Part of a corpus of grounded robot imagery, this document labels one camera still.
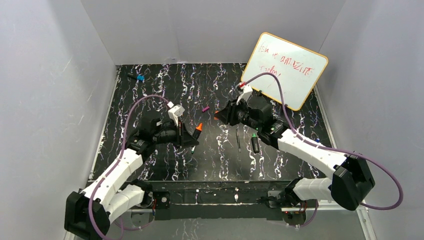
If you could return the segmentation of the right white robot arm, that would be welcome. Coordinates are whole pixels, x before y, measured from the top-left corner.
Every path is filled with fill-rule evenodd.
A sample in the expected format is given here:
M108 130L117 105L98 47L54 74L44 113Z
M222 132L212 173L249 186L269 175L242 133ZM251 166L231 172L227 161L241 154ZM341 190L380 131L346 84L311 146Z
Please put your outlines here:
M312 146L306 137L299 139L287 123L273 116L273 108L267 102L232 100L214 116L225 125L243 124L256 130L264 144L296 156L325 175L324 178L292 180L278 195L279 202L284 205L327 200L353 211L376 184L365 159L326 150L321 144Z

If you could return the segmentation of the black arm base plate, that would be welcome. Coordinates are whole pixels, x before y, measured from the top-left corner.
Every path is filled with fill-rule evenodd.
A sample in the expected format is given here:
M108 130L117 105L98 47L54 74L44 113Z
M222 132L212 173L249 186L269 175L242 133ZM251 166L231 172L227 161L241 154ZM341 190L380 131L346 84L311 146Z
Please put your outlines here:
M306 220L314 200L291 204L284 199L289 181L126 181L110 200L95 196L92 214L97 224L112 223L125 212L154 214L158 221L174 219Z

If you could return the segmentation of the orange black highlighter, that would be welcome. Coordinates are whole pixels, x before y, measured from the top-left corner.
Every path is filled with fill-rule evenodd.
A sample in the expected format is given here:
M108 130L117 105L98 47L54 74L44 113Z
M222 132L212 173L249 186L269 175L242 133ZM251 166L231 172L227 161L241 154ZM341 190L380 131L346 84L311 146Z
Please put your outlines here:
M192 136L193 136L196 140L198 140L198 139L199 139L200 134L202 133L202 129L203 129L203 124L202 124L202 123L200 123L200 124L199 124L199 125L195 128L195 130L194 130L194 132L193 132Z

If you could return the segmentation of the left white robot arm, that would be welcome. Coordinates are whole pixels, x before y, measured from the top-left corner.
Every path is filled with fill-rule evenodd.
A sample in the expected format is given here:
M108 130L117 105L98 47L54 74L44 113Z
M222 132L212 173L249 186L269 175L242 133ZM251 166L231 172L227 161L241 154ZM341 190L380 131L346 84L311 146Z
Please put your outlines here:
M111 224L137 205L153 207L153 187L143 180L127 179L139 169L159 144L177 148L193 148L203 125L193 133L184 123L172 119L146 118L126 139L124 149L115 161L92 184L66 199L64 229L84 240L101 240Z

